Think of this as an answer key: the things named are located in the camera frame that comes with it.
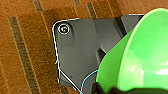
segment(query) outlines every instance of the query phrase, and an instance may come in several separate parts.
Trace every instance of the green object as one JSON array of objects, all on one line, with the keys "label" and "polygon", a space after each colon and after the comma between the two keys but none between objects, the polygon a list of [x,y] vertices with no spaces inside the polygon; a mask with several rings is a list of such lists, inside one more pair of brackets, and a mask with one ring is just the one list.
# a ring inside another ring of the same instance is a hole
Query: green object
[{"label": "green object", "polygon": [[168,90],[168,10],[147,13],[103,58],[96,82],[112,87]]}]

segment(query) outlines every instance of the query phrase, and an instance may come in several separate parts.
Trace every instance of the green plastic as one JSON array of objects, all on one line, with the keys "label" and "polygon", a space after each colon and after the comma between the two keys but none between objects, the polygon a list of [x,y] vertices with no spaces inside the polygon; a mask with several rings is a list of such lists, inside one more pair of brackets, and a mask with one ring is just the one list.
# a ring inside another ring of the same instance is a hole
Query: green plastic
[{"label": "green plastic", "polygon": [[168,90],[168,10],[147,13],[103,58],[96,82],[112,87]]}]

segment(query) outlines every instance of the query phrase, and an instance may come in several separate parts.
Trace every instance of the floor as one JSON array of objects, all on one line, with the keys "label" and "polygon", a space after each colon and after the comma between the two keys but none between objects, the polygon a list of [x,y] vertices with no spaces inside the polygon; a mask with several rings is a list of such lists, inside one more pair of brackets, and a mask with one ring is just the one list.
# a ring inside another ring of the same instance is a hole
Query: floor
[{"label": "floor", "polygon": [[167,0],[0,0],[0,93],[79,94],[57,83],[51,27],[168,8]]}]

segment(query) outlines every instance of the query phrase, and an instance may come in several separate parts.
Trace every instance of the white outline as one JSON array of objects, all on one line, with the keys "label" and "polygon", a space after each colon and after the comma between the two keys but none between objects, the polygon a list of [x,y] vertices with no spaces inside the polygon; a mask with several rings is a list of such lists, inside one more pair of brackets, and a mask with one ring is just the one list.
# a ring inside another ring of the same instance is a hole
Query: white outline
[{"label": "white outline", "polygon": [[62,74],[67,78],[67,80],[68,80],[80,93],[82,93],[82,92],[80,91],[80,89],[71,81],[71,79],[69,79],[68,76],[65,75],[65,73],[64,73],[63,71],[61,71],[61,69],[60,69],[60,64],[59,64],[59,60],[58,60],[59,57],[58,57],[58,53],[57,53],[56,37],[55,37],[55,32],[54,32],[54,27],[55,27],[55,25],[56,25],[57,23],[67,22],[67,21],[73,21],[73,20],[79,20],[79,18],[57,21],[57,22],[55,22],[55,23],[53,24],[53,26],[52,26],[52,35],[53,35],[53,40],[54,40],[55,55],[56,55],[56,57],[57,57],[55,64],[56,64],[56,63],[58,64],[58,77],[59,77],[58,79],[60,79],[60,74],[62,73]]}]

